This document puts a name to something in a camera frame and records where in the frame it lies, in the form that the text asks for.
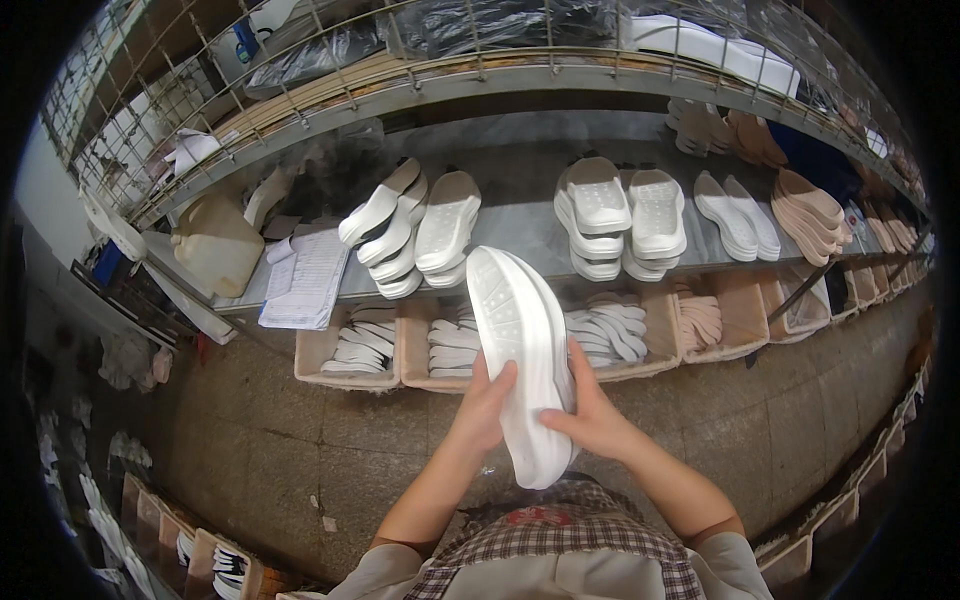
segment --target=fingers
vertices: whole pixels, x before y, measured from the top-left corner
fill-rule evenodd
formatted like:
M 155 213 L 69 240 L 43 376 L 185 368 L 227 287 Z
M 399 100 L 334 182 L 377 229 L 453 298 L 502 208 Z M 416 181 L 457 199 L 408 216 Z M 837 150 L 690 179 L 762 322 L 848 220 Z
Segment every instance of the fingers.
M 487 357 L 483 355 L 483 350 L 477 352 L 477 357 L 473 359 L 473 378 L 470 380 L 467 393 L 486 389 L 490 385 L 490 375 L 487 373 Z
M 574 415 L 555 408 L 544 408 L 540 411 L 540 424 L 547 429 L 559 431 L 576 440 L 575 434 L 579 423 Z
M 577 389 L 585 390 L 589 386 L 597 385 L 593 367 L 590 366 L 584 349 L 580 348 L 580 343 L 571 335 L 566 340 L 566 346 L 570 350 L 570 372 L 573 373 L 573 378 L 577 382 Z
M 495 397 L 505 397 L 516 384 L 516 362 L 508 360 L 507 364 L 500 370 L 500 375 L 496 377 L 489 388 L 489 394 Z

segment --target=white plastic container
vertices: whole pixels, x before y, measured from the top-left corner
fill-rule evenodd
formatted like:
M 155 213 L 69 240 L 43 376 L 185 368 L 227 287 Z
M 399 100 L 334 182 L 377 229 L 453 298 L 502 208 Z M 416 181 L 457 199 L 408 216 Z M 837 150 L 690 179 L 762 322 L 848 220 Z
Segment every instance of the white plastic container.
M 215 195 L 204 196 L 183 211 L 170 243 L 178 262 L 224 298 L 243 295 L 263 253 L 263 237 L 240 209 Z

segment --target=forearm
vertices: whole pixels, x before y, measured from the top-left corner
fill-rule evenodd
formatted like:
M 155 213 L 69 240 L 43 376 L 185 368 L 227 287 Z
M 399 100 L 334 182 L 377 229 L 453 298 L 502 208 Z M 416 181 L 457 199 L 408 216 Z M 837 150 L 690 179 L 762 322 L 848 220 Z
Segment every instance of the forearm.
M 474 475 L 483 452 L 444 439 L 423 472 L 384 517 L 371 548 L 402 543 L 427 559 L 443 536 Z
M 720 531 L 743 535 L 743 524 L 730 500 L 706 477 L 671 456 L 637 430 L 617 457 L 634 476 L 667 525 L 696 548 Z

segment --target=concrete floor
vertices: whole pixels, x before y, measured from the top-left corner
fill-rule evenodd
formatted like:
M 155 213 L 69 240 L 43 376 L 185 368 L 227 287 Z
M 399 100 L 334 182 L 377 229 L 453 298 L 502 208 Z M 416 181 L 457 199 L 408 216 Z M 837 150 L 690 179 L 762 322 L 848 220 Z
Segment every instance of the concrete floor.
M 921 284 L 791 346 L 605 385 L 614 404 L 716 482 L 755 538 L 817 491 L 887 412 L 929 304 Z M 290 332 L 272 331 L 291 349 Z M 265 558 L 339 581 L 426 464 L 459 397 L 342 392 L 298 382 L 292 365 L 238 339 L 201 366 L 182 353 L 128 427 L 153 453 L 156 483 Z M 501 445 L 465 506 L 506 491 Z M 586 452 L 576 469 L 628 494 L 662 524 L 619 465 Z M 317 507 L 311 501 L 317 500 Z M 336 533 L 321 516 L 336 519 Z

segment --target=white shoe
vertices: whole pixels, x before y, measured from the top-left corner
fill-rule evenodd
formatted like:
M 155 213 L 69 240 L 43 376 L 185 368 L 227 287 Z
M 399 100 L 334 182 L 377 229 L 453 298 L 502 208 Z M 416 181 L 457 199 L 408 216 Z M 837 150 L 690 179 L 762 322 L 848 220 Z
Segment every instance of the white shoe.
M 720 184 L 702 171 L 693 184 L 693 196 L 700 212 L 720 227 L 720 242 L 734 260 L 756 260 L 757 241 L 754 229 Z
M 380 283 L 375 281 L 376 289 L 387 300 L 396 300 L 413 294 L 423 282 L 423 274 L 417 269 L 411 269 L 410 273 L 400 279 Z
M 404 273 L 409 273 L 414 268 L 414 243 L 416 239 L 417 235 L 414 232 L 395 256 L 387 256 L 371 266 L 370 276 L 373 280 L 386 283 L 387 281 L 393 281 Z
M 368 268 L 376 265 L 391 254 L 402 251 L 412 235 L 410 216 L 402 210 L 395 210 L 387 230 L 357 249 L 357 260 Z
M 727 175 L 723 181 L 723 190 L 730 197 L 733 208 L 747 219 L 747 223 L 754 230 L 756 236 L 756 257 L 771 262 L 780 259 L 780 239 L 774 224 L 760 207 L 754 197 L 750 195 L 733 175 Z
M 396 201 L 420 174 L 420 163 L 415 158 L 407 158 L 403 164 L 373 190 L 370 198 L 357 206 L 350 215 L 340 222 L 338 232 L 340 241 L 355 247 L 372 239 L 379 226 L 390 219 L 396 211 Z
M 570 247 L 570 263 L 573 270 L 590 281 L 613 281 L 620 275 L 620 257 L 612 260 L 590 260 L 583 258 Z
M 423 278 L 427 285 L 438 290 L 459 285 L 467 278 L 467 261 L 461 260 L 451 269 L 424 275 Z
M 518 258 L 481 246 L 467 257 L 467 286 L 490 377 L 516 361 L 516 385 L 500 413 L 516 482 L 543 490 L 557 481 L 576 446 L 540 424 L 544 408 L 573 410 L 564 314 L 543 279 Z
M 630 207 L 620 172 L 602 156 L 581 158 L 566 172 L 566 193 L 573 200 L 577 228 L 587 235 L 630 228 Z
M 566 174 L 567 169 L 560 179 L 557 180 L 557 189 L 553 196 L 553 210 L 557 213 L 557 219 L 566 229 L 570 238 L 570 248 L 584 258 L 590 260 L 610 260 L 617 258 L 623 252 L 623 236 L 610 235 L 602 237 L 586 238 L 577 228 L 573 212 L 573 201 L 566 193 Z
M 634 256 L 646 260 L 680 256 L 686 250 L 684 191 L 660 169 L 637 171 L 630 181 Z
M 416 227 L 423 220 L 423 215 L 426 214 L 427 187 L 426 175 L 420 173 L 417 175 L 414 184 L 396 199 L 396 206 L 404 210 L 410 217 L 411 227 Z
M 463 171 L 440 177 L 430 192 L 426 214 L 417 233 L 417 268 L 433 273 L 452 265 L 470 241 L 470 231 L 480 209 L 480 190 Z

